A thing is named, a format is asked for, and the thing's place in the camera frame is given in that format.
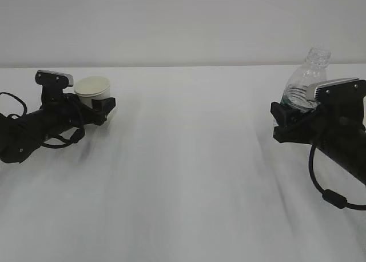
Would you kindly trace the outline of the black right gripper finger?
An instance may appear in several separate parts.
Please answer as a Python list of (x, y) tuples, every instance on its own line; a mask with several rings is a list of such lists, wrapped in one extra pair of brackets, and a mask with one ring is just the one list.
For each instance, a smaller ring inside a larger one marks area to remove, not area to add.
[(301, 112), (288, 105), (272, 102), (270, 113), (276, 121), (273, 138), (279, 143), (310, 144), (314, 135), (309, 126), (314, 111)]

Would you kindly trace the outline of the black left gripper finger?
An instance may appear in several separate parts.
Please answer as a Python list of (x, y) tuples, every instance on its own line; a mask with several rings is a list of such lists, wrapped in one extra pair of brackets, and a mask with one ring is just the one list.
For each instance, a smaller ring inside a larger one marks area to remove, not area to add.
[(91, 108), (84, 106), (82, 109), (83, 120), (85, 124), (103, 125), (110, 112), (116, 107), (114, 97), (103, 100), (91, 100)]

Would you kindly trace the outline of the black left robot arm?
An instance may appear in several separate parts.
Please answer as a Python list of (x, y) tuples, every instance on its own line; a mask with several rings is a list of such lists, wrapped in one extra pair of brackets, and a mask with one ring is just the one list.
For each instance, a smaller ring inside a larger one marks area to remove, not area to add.
[(39, 110), (28, 113), (22, 100), (23, 114), (1, 114), (1, 161), (22, 163), (40, 147), (61, 149), (78, 143), (85, 136), (85, 126), (101, 126), (116, 107), (114, 97), (92, 100), (88, 107), (71, 93), (59, 100), (42, 102)]

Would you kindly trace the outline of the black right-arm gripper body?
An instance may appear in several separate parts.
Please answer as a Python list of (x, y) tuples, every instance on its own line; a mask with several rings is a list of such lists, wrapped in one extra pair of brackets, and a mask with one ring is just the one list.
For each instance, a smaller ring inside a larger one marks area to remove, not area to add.
[(322, 133), (317, 148), (365, 184), (364, 103), (358, 101), (330, 106), (332, 120)]

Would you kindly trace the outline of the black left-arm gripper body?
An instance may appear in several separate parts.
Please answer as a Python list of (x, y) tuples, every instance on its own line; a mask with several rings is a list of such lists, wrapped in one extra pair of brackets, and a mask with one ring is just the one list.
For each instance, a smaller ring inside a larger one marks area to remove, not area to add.
[(83, 128), (82, 109), (85, 106), (76, 94), (64, 94), (64, 100), (40, 107), (40, 124), (48, 136), (61, 134), (71, 128)]

